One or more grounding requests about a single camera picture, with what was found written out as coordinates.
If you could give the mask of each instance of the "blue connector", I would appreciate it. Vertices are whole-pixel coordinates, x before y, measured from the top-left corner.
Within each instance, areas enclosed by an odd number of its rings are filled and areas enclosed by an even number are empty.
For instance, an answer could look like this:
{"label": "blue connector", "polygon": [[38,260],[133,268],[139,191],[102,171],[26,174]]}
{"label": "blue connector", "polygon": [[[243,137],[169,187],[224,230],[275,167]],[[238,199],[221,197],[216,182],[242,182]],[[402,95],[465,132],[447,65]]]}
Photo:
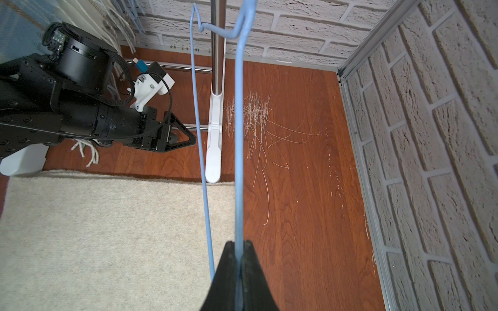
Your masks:
{"label": "blue connector", "polygon": [[136,62],[135,66],[138,68],[138,70],[140,70],[140,72],[146,72],[147,69],[149,69],[149,66],[147,66],[143,60],[139,60],[138,62]]}

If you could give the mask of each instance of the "brick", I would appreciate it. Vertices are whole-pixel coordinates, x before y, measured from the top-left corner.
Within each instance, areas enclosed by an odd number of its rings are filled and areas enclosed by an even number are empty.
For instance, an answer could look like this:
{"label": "brick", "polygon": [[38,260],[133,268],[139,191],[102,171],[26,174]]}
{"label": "brick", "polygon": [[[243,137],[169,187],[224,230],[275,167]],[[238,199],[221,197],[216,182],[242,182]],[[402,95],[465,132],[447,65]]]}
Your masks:
{"label": "brick", "polygon": [[388,62],[394,61],[396,57],[403,53],[405,51],[405,46],[401,39],[401,35],[399,34],[399,28],[396,28],[382,45],[384,46]]}
{"label": "brick", "polygon": [[425,0],[419,4],[429,26],[434,25],[455,3],[452,0]]}
{"label": "brick", "polygon": [[278,50],[273,48],[268,49],[266,57],[283,61],[311,63],[334,67],[339,67],[344,63],[344,59],[337,59],[315,54],[306,54],[295,51]]}
{"label": "brick", "polygon": [[375,200],[375,207],[377,209],[377,215],[380,222],[380,229],[382,230],[383,242],[388,247],[399,248],[400,244],[396,224],[392,215],[392,209],[386,197],[384,187],[380,183],[382,180],[382,173],[380,172],[377,164],[375,144],[370,142],[363,147],[363,150],[370,185],[372,186],[373,199]]}
{"label": "brick", "polygon": [[[233,5],[240,7],[244,0],[228,0],[228,5]],[[277,10],[282,12],[291,12],[294,14],[302,14],[302,15],[314,15],[322,16],[327,19],[327,14],[334,14],[332,11],[342,10],[340,6],[340,10],[338,9],[338,5],[343,5],[348,1],[337,1],[339,3],[333,3],[330,1],[323,0],[280,0],[280,1],[271,1],[271,0],[258,0],[257,9],[258,10]],[[358,0],[355,1],[357,4],[361,4],[362,6],[372,6],[375,8],[383,7],[389,8],[391,4],[394,3],[394,0]]]}
{"label": "brick", "polygon": [[423,168],[428,171],[447,166],[444,148],[437,140],[437,131],[426,108],[426,99],[406,57],[392,67],[392,73]]}
{"label": "brick", "polygon": [[387,260],[399,310],[416,310],[417,302],[403,255],[387,253]]}
{"label": "brick", "polygon": [[424,187],[424,180],[420,175],[420,167],[406,125],[395,129],[392,132],[392,139],[424,250],[429,254],[445,256],[447,250],[443,243],[443,232],[436,222],[437,215],[432,209],[429,194]]}
{"label": "brick", "polygon": [[138,0],[137,2],[140,3],[140,5],[142,6],[143,11],[145,13],[148,13],[148,14],[153,14],[154,13],[152,11],[152,8],[150,7],[150,3],[149,3],[148,0]]}
{"label": "brick", "polygon": [[382,6],[385,8],[389,8],[394,3],[394,1],[395,0],[358,0],[355,2],[361,5],[366,4],[366,5]]}
{"label": "brick", "polygon": [[405,190],[403,188],[402,184],[388,186],[389,197],[398,222],[399,235],[403,243],[406,262],[413,282],[413,289],[415,290],[420,310],[438,311],[438,299],[430,273],[425,267],[424,259],[418,246],[417,226],[410,204],[405,198]]}
{"label": "brick", "polygon": [[466,22],[456,12],[434,34],[488,152],[497,154],[498,88],[487,64],[479,56]]}
{"label": "brick", "polygon": [[462,284],[458,280],[455,267],[438,261],[427,263],[434,277],[434,284],[444,310],[469,311]]}
{"label": "brick", "polygon": [[355,74],[348,80],[349,94],[351,96],[351,104],[356,116],[356,125],[360,134],[360,140],[365,141],[372,137],[372,129],[370,128],[369,116],[363,102],[362,94],[360,93],[360,84],[358,76]]}
{"label": "brick", "polygon": [[339,21],[348,8],[347,4],[339,4],[320,0],[258,0],[257,9],[281,11],[284,13],[293,13],[306,15],[312,18]]}
{"label": "brick", "polygon": [[454,86],[448,69],[439,56],[436,46],[431,42],[426,28],[418,10],[399,26],[413,66],[421,79],[421,86],[432,104],[452,93]]}
{"label": "brick", "polygon": [[[128,45],[126,42],[125,36],[119,31],[116,30],[116,35],[118,36],[118,41],[122,45]],[[159,37],[156,34],[135,34],[137,43],[144,44],[161,44],[159,42]]]}
{"label": "brick", "polygon": [[335,57],[348,58],[355,49],[356,46],[348,46],[348,45],[342,45],[330,42],[325,48],[323,54]]}
{"label": "brick", "polygon": [[[175,49],[177,52],[186,53],[186,51],[190,51],[190,38],[163,36],[163,42],[164,46]],[[194,40],[194,51],[195,49],[211,53],[211,40]]]}
{"label": "brick", "polygon": [[[228,40],[228,42],[237,43],[236,40]],[[294,38],[287,35],[276,33],[265,33],[252,31],[247,40],[248,44],[255,46],[271,46],[273,48],[297,50],[300,52],[318,53],[323,46],[324,41],[305,38]]]}
{"label": "brick", "polygon": [[359,6],[354,6],[344,22],[373,28],[384,15],[385,11],[377,11]]}
{"label": "brick", "polygon": [[368,34],[366,30],[281,16],[276,31],[294,33],[305,37],[326,38],[334,41],[359,44]]}
{"label": "brick", "polygon": [[161,44],[159,41],[159,36],[156,34],[135,34],[136,35],[136,41],[137,43],[144,43],[144,44]]}
{"label": "brick", "polygon": [[[184,19],[190,21],[190,15],[192,14],[192,3],[182,2],[176,0],[151,0],[153,12],[155,15],[161,15],[168,18],[174,19]],[[209,4],[198,3],[197,8],[204,22],[211,21],[211,7]],[[234,8],[227,8],[226,15],[226,26],[235,25],[235,21],[239,16],[239,10]],[[273,15],[267,13],[257,12],[254,16],[254,22],[252,24],[253,29],[270,30],[271,23],[273,21]],[[194,19],[194,26],[197,28],[197,17]]]}
{"label": "brick", "polygon": [[498,62],[498,5],[495,0],[457,0],[493,65]]}
{"label": "brick", "polygon": [[368,61],[364,61],[358,68],[358,76],[360,77],[360,84],[365,87],[368,83],[372,82],[372,71]]}
{"label": "brick", "polygon": [[[453,246],[460,273],[467,286],[466,292],[470,303],[475,310],[489,310],[493,294],[488,292],[489,285],[486,278],[488,270],[477,246],[479,237],[471,229],[472,217],[461,198],[458,185],[453,175],[450,174],[432,177],[429,183],[441,213],[441,220],[448,232],[448,240]],[[460,295],[459,291],[451,292],[456,296]]]}
{"label": "brick", "polygon": [[[236,51],[237,51],[236,44],[227,43],[227,54],[235,55]],[[246,48],[244,49],[244,55],[261,57],[263,55],[263,48],[246,45]]]}
{"label": "brick", "polygon": [[372,65],[373,77],[387,118],[387,124],[392,126],[405,118],[391,72],[382,55],[382,47],[379,47],[370,56],[370,64]]}
{"label": "brick", "polygon": [[[186,21],[178,21],[150,16],[141,16],[145,31],[161,33],[165,35],[172,35],[176,37],[185,37],[189,35],[190,23]],[[199,32],[199,29],[194,29],[194,38],[209,39],[211,40],[211,33],[208,31]]]}
{"label": "brick", "polygon": [[498,188],[493,171],[481,157],[470,124],[465,121],[459,100],[434,110],[434,117],[446,149],[463,185],[469,208],[473,211],[489,257],[498,263]]}
{"label": "brick", "polygon": [[398,162],[393,152],[392,142],[385,127],[384,113],[378,101],[377,91],[374,84],[370,85],[364,92],[364,100],[372,122],[373,136],[377,144],[382,170],[385,179],[399,177]]}

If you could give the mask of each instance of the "white cable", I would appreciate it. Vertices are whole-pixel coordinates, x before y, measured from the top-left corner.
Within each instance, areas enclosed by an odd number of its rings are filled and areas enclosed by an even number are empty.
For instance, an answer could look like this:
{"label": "white cable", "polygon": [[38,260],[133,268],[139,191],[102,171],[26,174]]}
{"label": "white cable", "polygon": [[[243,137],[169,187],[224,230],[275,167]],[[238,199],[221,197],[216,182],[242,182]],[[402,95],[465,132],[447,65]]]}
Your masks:
{"label": "white cable", "polygon": [[81,154],[82,158],[85,157],[85,153],[83,152],[83,150],[85,149],[85,146],[90,147],[90,149],[92,151],[92,159],[90,160],[90,162],[88,162],[87,167],[89,167],[92,164],[99,163],[99,151],[95,148],[95,146],[93,145],[93,143],[91,141],[89,141],[87,139],[73,139],[73,140],[75,140],[76,143],[71,148],[71,151],[73,151],[74,149],[76,149],[76,147],[78,147],[80,149],[80,154]]}

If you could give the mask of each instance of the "white stand base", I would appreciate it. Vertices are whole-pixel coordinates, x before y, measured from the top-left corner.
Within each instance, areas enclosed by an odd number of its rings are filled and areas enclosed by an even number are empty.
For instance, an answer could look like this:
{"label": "white stand base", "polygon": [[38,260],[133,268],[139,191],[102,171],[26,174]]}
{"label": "white stand base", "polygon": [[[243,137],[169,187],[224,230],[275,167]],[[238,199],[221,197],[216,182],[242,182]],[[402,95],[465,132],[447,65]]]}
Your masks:
{"label": "white stand base", "polygon": [[29,145],[6,157],[0,163],[0,173],[5,176],[29,176],[40,172],[45,164],[48,146]]}
{"label": "white stand base", "polygon": [[225,94],[225,52],[223,52],[223,86],[219,95],[213,94],[211,86],[211,102],[209,105],[208,150],[206,151],[206,181],[217,183],[221,178],[221,142],[223,130],[223,97]]}

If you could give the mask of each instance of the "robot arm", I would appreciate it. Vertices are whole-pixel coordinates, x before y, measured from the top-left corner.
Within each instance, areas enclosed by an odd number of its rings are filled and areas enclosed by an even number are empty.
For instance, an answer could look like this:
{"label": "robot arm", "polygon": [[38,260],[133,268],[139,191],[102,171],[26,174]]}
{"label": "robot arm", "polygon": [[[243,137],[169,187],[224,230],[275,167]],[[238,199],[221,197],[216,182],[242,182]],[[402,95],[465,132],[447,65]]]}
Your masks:
{"label": "robot arm", "polygon": [[[0,65],[0,158],[30,144],[58,144],[65,138],[92,139],[104,146],[116,140],[153,152],[195,144],[194,134],[171,111],[159,122],[157,109],[145,106],[174,83],[157,63],[133,83],[111,46],[65,23],[50,25],[43,44],[51,55],[32,54]],[[124,101],[103,96],[115,62],[132,82]],[[133,97],[137,101],[128,107]],[[173,142],[173,127],[188,140]]]}

